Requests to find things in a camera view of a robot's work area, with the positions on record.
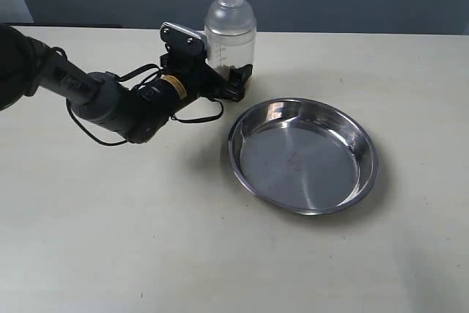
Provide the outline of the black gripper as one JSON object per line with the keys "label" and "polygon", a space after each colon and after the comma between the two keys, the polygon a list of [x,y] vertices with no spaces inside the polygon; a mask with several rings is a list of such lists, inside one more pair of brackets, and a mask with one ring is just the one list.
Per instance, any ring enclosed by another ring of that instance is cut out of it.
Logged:
{"label": "black gripper", "polygon": [[189,96],[239,102],[245,97],[253,65],[211,68],[201,56],[168,52],[160,57],[163,72],[178,78]]}

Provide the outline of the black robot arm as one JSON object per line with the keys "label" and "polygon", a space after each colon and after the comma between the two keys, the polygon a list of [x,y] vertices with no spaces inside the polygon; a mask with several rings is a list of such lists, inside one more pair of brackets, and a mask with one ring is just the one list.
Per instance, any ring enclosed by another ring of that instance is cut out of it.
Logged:
{"label": "black robot arm", "polygon": [[165,22],[160,38],[166,53],[159,64],[141,66],[124,76],[85,73],[62,48],[50,47],[6,24],[1,25],[1,108],[43,87],[66,100],[72,121],[98,144],[82,119],[117,133],[124,143],[143,144],[177,112],[204,97],[211,102],[239,102],[253,66],[230,68],[228,78],[207,59],[207,38],[179,24]]}

